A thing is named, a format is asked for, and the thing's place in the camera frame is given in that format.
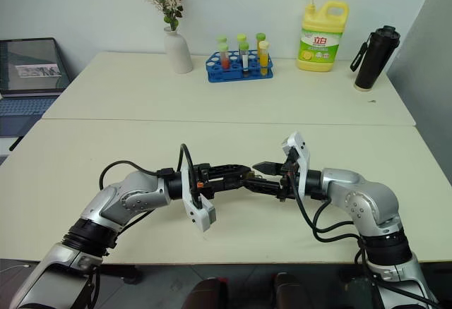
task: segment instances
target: test tube rack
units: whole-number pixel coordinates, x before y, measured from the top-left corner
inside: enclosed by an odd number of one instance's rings
[[[273,62],[271,61],[270,54],[268,55],[267,75],[261,75],[261,66],[257,58],[257,50],[250,50],[248,55],[248,76],[243,74],[242,63],[239,60],[238,50],[229,50],[229,69],[223,69],[220,63],[220,53],[215,52],[210,55],[206,61],[206,70],[209,82],[230,82],[230,81],[242,81],[242,80],[258,80],[262,78],[272,78]]]

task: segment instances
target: black thermos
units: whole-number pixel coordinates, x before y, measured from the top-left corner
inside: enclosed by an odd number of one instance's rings
[[[372,88],[399,43],[400,34],[390,25],[385,25],[375,32],[371,32],[350,65],[350,69],[356,71],[364,53],[366,54],[355,81],[355,87],[358,90],[367,91]]]

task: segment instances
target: bottle strap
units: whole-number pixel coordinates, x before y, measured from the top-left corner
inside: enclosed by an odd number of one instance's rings
[[[364,42],[364,43],[361,45],[361,48],[359,49],[358,54],[356,55],[356,57],[355,57],[355,59],[353,60],[352,64],[350,64],[350,69],[352,69],[352,71],[356,71],[356,70],[358,69],[359,65],[361,64],[361,60],[362,60],[364,54],[365,54],[366,51],[367,51],[367,43],[369,42],[370,37],[372,36],[372,34],[373,34],[373,33],[371,32],[370,35],[369,35],[369,37],[367,38],[367,41]]]

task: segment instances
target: dish soap bottle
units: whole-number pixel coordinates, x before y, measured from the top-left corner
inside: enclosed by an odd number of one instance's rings
[[[334,15],[330,9],[340,8]],[[328,1],[316,11],[314,0],[304,9],[302,37],[299,43],[297,67],[305,71],[330,71],[345,29],[348,5],[342,1]]]

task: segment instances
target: red liquid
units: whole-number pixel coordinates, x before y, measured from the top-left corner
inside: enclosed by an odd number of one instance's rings
[[[229,59],[221,59],[221,66],[223,69],[229,69]]]

